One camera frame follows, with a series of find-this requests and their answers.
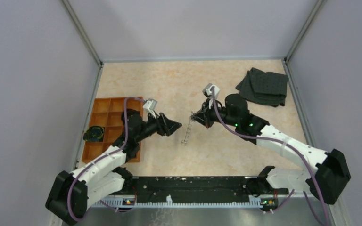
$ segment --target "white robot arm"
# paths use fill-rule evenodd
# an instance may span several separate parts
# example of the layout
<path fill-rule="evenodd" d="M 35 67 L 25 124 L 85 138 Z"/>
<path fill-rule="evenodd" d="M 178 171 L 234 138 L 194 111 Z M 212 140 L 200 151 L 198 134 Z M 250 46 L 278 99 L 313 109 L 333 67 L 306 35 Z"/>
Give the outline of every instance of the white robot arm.
<path fill-rule="evenodd" d="M 272 188 L 311 192 L 319 198 L 308 167 L 315 175 L 325 203 L 336 202 L 350 180 L 345 157 L 340 151 L 320 150 L 282 133 L 268 121 L 251 114 L 247 108 L 247 102 L 239 94 L 228 95 L 225 98 L 225 106 L 222 106 L 216 100 L 219 92 L 220 89 L 211 83 L 205 87 L 203 93 L 207 100 L 202 104 L 202 108 L 191 116 L 193 121 L 199 122 L 206 128 L 211 127 L 215 122 L 220 122 L 224 126 L 233 126 L 235 131 L 230 130 L 230 132 L 258 146 L 269 148 L 302 168 L 302 170 L 287 170 L 273 167 L 266 176 Z M 216 104 L 216 109 L 212 107 L 213 103 Z M 295 148 L 307 161 L 307 167 L 302 158 L 290 147 Z"/>
<path fill-rule="evenodd" d="M 147 121 L 142 120 L 139 112 L 127 109 L 127 120 L 125 113 L 122 115 L 127 135 L 123 132 L 104 153 L 82 168 L 59 173 L 46 201 L 46 208 L 69 225 L 74 225 L 94 203 L 120 191 L 125 181 L 124 175 L 119 173 L 120 166 L 136 156 L 139 142 L 155 133 L 170 136 L 182 126 L 166 118 L 163 113 L 157 114 L 154 111 L 156 104 L 153 99 L 145 101 L 144 109 L 149 112 Z"/>

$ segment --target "purple cable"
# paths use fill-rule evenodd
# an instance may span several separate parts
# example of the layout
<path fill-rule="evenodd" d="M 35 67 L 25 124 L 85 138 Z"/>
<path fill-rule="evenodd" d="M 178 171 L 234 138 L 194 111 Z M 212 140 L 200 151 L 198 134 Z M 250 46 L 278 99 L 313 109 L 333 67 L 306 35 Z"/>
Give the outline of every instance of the purple cable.
<path fill-rule="evenodd" d="M 318 218 L 317 214 L 314 212 L 313 206 L 312 206 L 312 204 L 310 203 L 309 197 L 307 197 L 306 192 L 303 192 L 303 194 L 304 194 L 304 198 L 306 199 L 307 204 L 309 205 L 310 211 L 312 212 L 314 218 L 316 218 L 317 222 L 318 222 L 320 225 L 324 226 L 325 224 L 320 221 L 320 219 Z"/>
<path fill-rule="evenodd" d="M 216 103 L 216 97 L 214 96 L 214 87 L 212 87 L 211 89 L 211 92 L 212 92 L 212 99 L 213 99 L 213 103 Z M 280 144 L 283 144 L 284 142 L 281 141 L 281 140 L 278 140 L 278 139 L 274 139 L 274 138 L 270 138 L 270 137 L 253 137 L 253 136 L 247 136 L 247 135 L 243 135 L 243 134 L 239 134 L 235 131 L 232 131 L 225 123 L 224 121 L 222 120 L 219 112 L 218 112 L 218 109 L 217 109 L 217 104 L 214 104 L 213 105 L 214 107 L 214 111 L 216 112 L 216 115 L 217 115 L 217 118 L 218 120 L 220 121 L 220 123 L 229 131 L 231 132 L 232 134 L 234 135 L 237 135 L 239 137 L 242 137 L 242 138 L 247 138 L 247 139 L 257 139 L 257 140 L 269 140 L 269 141 L 273 141 L 273 142 L 277 142 L 277 143 L 280 143 Z M 306 161 L 306 159 L 304 159 L 303 155 L 296 149 L 294 148 L 292 145 L 286 143 L 286 146 L 289 147 L 290 149 L 292 149 L 303 161 L 303 164 L 306 166 L 307 170 L 309 171 L 309 174 L 310 174 L 310 177 L 312 178 L 313 180 L 313 184 L 314 184 L 314 187 L 316 188 L 316 191 L 317 191 L 317 194 L 319 196 L 319 199 L 320 199 L 320 202 L 321 202 L 321 205 L 322 205 L 322 210 L 324 212 L 324 215 L 325 215 L 325 224 L 328 225 L 328 211 L 327 211 L 327 206 L 325 205 L 325 202 L 324 202 L 324 198 L 322 197 L 322 193 L 321 193 L 321 190 L 320 190 L 320 187 L 317 183 L 317 180 L 316 180 L 316 177 L 313 173 L 313 170 L 310 168 L 310 165 L 309 163 Z"/>
<path fill-rule="evenodd" d="M 285 205 L 287 203 L 287 201 L 290 199 L 290 197 L 293 195 L 293 193 L 295 192 L 294 189 L 292 189 L 291 193 L 289 193 L 288 197 L 275 209 L 271 211 L 267 211 L 266 213 L 274 213 L 276 211 L 278 211 L 283 205 Z"/>
<path fill-rule="evenodd" d="M 143 99 L 140 99 L 138 97 L 126 97 L 124 100 L 124 130 L 125 130 L 125 139 L 124 139 L 124 143 L 123 145 L 121 145 L 121 147 L 115 151 L 112 151 L 109 153 L 109 155 L 115 154 L 119 151 L 122 151 L 122 149 L 125 147 L 125 145 L 127 144 L 127 140 L 128 140 L 128 122 L 127 122 L 127 101 L 128 99 L 134 99 L 134 100 L 138 100 L 140 102 L 144 102 Z M 98 163 L 99 161 L 101 161 L 102 159 L 108 157 L 108 155 L 103 155 L 101 157 L 99 157 L 98 159 L 96 159 L 94 161 L 94 163 Z M 92 167 L 93 164 L 89 164 L 87 167 L 85 167 L 74 179 L 74 181 L 71 183 L 70 185 L 70 189 L 69 189 L 69 193 L 67 194 L 67 209 L 69 211 L 69 214 L 71 216 L 72 219 L 74 219 L 77 222 L 80 222 L 82 220 L 84 220 L 85 216 L 87 215 L 86 213 L 84 214 L 84 216 L 82 218 L 78 218 L 74 215 L 73 210 L 71 209 L 71 193 L 73 192 L 73 188 L 75 183 L 78 181 L 78 179 L 89 169 Z"/>

